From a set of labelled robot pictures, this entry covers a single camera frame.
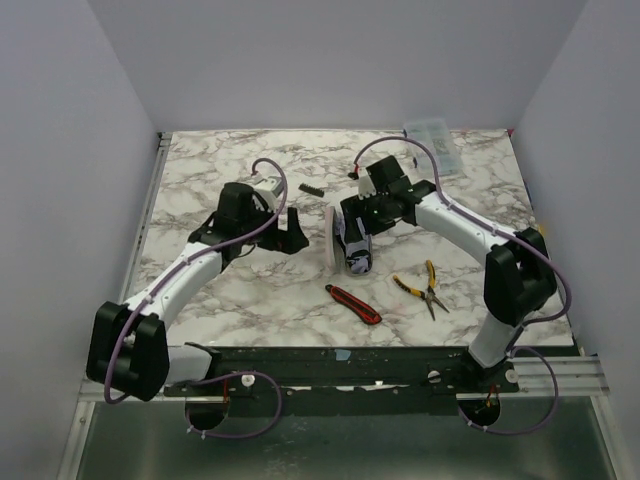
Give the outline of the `pink zippered umbrella case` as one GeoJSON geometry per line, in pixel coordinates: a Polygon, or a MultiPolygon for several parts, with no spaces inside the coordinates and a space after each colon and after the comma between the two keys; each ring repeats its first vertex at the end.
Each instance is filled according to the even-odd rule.
{"type": "Polygon", "coordinates": [[[372,236],[366,232],[361,218],[355,220],[355,225],[359,238],[355,242],[348,242],[344,216],[334,206],[325,209],[325,263],[331,273],[363,276],[371,271],[372,236]]]}

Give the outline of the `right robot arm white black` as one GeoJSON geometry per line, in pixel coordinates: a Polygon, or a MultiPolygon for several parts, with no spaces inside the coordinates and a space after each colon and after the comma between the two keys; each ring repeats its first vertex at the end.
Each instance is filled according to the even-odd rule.
{"type": "Polygon", "coordinates": [[[334,229],[349,272],[367,271],[372,237],[400,221],[444,237],[484,270],[487,316],[467,348],[466,362],[475,370],[502,363],[526,320],[557,291],[542,235],[533,228],[505,231],[455,204],[436,184],[411,182],[393,156],[367,167],[358,187],[340,201],[334,229]]]}

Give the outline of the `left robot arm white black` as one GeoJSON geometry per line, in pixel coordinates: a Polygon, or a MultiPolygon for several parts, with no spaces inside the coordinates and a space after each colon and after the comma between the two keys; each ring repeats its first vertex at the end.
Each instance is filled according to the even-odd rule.
{"type": "Polygon", "coordinates": [[[126,301],[107,301],[95,315],[87,377],[112,393],[149,401],[166,385],[200,382],[213,372],[214,353],[194,343],[171,346],[167,331],[192,297],[220,275],[244,246],[295,254],[309,244],[286,181],[224,185],[216,210],[188,237],[173,263],[126,301]]]}

